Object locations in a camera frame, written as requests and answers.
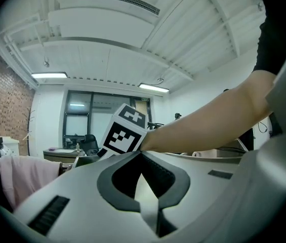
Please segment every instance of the window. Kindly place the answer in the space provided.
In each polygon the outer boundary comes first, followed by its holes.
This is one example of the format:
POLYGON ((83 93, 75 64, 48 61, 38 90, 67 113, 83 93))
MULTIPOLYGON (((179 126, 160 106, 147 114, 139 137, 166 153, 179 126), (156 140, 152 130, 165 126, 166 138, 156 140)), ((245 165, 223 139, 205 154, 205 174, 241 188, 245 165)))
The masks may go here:
POLYGON ((100 145, 112 115, 123 103, 147 115, 151 122, 148 98, 69 91, 63 123, 64 147, 74 148, 86 134, 93 134, 100 145))

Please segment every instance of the desk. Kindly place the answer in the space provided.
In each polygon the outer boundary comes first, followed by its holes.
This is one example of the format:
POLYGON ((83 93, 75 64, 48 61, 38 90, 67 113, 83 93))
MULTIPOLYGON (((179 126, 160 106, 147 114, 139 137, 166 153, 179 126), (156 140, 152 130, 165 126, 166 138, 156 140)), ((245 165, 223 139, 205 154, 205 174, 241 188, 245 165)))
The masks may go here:
POLYGON ((44 159, 54 162, 62 162, 62 163, 74 163, 76 157, 78 155, 82 155, 83 151, 81 150, 79 153, 75 151, 71 153, 62 153, 56 152, 55 150, 43 150, 44 159))

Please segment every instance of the forearm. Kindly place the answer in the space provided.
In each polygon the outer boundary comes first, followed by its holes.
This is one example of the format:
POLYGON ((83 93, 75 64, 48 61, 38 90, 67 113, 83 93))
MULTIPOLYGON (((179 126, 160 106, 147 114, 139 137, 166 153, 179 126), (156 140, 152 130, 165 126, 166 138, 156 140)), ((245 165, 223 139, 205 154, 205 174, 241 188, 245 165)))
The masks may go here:
POLYGON ((141 149, 157 152, 203 151, 238 138, 270 113, 265 95, 262 100, 254 102, 250 93, 256 91, 245 86, 247 84, 229 90, 192 114, 151 131, 141 149))

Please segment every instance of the white cabinet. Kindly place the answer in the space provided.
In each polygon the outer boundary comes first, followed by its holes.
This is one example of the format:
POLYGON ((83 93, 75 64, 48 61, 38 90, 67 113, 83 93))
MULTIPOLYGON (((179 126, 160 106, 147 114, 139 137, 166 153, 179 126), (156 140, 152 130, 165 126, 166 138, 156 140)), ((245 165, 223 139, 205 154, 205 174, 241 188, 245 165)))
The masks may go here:
POLYGON ((3 144, 12 151, 12 156, 19 156, 19 140, 14 140, 10 137, 2 137, 2 140, 3 144))

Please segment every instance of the ceiling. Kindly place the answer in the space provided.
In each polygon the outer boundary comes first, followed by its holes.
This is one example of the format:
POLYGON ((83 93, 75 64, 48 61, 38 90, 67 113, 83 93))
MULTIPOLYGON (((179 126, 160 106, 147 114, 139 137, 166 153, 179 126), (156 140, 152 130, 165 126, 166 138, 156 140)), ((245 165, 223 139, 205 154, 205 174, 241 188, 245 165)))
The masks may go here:
POLYGON ((172 92, 257 46, 264 19, 262 0, 8 0, 0 54, 35 89, 54 82, 139 91, 161 77, 172 92), (30 77, 47 71, 69 78, 30 77))

